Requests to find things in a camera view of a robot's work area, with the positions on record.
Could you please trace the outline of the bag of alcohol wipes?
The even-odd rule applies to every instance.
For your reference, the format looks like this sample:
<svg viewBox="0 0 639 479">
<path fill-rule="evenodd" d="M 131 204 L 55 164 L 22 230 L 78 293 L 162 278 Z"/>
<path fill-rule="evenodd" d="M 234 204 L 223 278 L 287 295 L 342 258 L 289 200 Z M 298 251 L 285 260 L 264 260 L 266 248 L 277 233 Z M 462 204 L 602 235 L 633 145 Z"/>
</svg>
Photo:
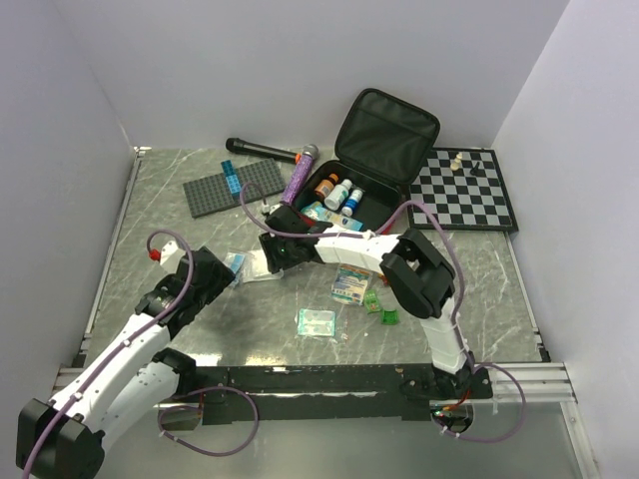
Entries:
<svg viewBox="0 0 639 479">
<path fill-rule="evenodd" d="M 250 282 L 278 280 L 284 276 L 282 271 L 277 273 L 269 271 L 266 255 L 261 249 L 229 250 L 224 259 L 224 265 L 235 275 L 231 283 L 232 287 Z"/>
</svg>

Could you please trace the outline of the plaster box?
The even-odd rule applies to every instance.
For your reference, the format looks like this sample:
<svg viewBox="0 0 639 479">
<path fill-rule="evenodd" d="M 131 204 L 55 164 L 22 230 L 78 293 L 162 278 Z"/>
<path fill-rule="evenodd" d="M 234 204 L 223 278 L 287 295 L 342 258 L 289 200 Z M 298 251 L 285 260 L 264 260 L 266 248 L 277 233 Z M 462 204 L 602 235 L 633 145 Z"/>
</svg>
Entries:
<svg viewBox="0 0 639 479">
<path fill-rule="evenodd" d="M 371 278 L 369 270 L 340 264 L 330 289 L 330 297 L 339 303 L 362 305 Z"/>
</svg>

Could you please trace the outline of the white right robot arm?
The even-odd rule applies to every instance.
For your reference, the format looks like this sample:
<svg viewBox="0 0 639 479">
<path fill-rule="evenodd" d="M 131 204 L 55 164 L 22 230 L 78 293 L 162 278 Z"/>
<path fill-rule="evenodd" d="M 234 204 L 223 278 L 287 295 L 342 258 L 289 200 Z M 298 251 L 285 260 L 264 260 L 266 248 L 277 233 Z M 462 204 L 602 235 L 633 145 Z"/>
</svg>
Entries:
<svg viewBox="0 0 639 479">
<path fill-rule="evenodd" d="M 305 220 L 292 208 L 281 206 L 268 216 L 260 244 L 271 273 L 315 262 L 384 276 L 401 308 L 420 320 L 437 371 L 438 391 L 453 398 L 469 387 L 473 356 L 458 328 L 461 273 L 422 233 L 414 229 L 401 235 L 354 232 Z"/>
</svg>

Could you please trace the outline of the white plastic medicine bottle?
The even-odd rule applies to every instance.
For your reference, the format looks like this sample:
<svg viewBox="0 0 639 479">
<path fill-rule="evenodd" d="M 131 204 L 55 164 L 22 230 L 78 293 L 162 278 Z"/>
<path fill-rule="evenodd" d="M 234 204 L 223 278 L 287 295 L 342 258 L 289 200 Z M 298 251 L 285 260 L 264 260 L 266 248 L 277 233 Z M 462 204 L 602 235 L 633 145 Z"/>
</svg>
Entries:
<svg viewBox="0 0 639 479">
<path fill-rule="evenodd" d="M 325 207 L 331 211 L 337 211 L 348 198 L 351 187 L 352 181 L 349 179 L 345 179 L 337 184 L 324 199 L 323 203 Z"/>
</svg>

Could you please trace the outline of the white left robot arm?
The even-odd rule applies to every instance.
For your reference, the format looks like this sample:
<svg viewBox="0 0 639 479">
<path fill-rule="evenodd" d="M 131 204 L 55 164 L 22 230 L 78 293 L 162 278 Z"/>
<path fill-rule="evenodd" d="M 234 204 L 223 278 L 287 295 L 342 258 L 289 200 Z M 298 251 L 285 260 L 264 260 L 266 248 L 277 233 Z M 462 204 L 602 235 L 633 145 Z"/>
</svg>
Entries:
<svg viewBox="0 0 639 479">
<path fill-rule="evenodd" d="M 195 359 L 169 345 L 235 275 L 206 247 L 169 242 L 150 255 L 167 275 L 141 297 L 116 338 L 65 388 L 21 410 L 16 464 L 24 477 L 93 478 L 108 449 L 147 410 L 196 392 Z"/>
</svg>

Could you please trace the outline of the blue white bandage roll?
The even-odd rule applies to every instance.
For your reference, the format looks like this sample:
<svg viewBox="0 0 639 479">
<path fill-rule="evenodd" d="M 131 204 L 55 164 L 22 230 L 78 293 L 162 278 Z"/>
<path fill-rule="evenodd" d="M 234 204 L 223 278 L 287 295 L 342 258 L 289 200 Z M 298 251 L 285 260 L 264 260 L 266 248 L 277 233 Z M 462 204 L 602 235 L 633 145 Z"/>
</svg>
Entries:
<svg viewBox="0 0 639 479">
<path fill-rule="evenodd" d="M 360 188 L 354 188 L 346 201 L 344 202 L 340 213 L 346 217 L 351 217 L 363 197 L 364 191 Z"/>
</svg>

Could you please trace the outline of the blue cotton swab pouch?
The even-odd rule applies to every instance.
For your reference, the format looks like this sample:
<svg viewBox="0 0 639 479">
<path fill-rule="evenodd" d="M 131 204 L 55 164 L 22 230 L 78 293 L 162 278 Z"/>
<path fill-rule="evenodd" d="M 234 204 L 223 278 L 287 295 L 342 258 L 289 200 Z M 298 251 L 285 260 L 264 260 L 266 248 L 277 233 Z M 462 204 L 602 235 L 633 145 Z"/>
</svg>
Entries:
<svg viewBox="0 0 639 479">
<path fill-rule="evenodd" d="M 331 223 L 343 229 L 359 232 L 362 223 L 339 213 L 328 210 L 321 202 L 313 202 L 301 209 L 301 213 L 317 222 Z"/>
</svg>

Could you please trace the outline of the brown bottle orange cap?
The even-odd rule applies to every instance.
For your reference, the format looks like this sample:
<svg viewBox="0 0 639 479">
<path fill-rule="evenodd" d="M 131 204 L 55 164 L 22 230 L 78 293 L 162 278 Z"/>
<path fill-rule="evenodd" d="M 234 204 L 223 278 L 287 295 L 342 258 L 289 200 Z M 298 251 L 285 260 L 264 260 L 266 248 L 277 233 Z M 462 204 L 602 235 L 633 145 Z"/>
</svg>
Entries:
<svg viewBox="0 0 639 479">
<path fill-rule="evenodd" d="M 337 183 L 338 175 L 330 174 L 316 186 L 314 192 L 318 198 L 323 200 L 332 192 Z"/>
</svg>

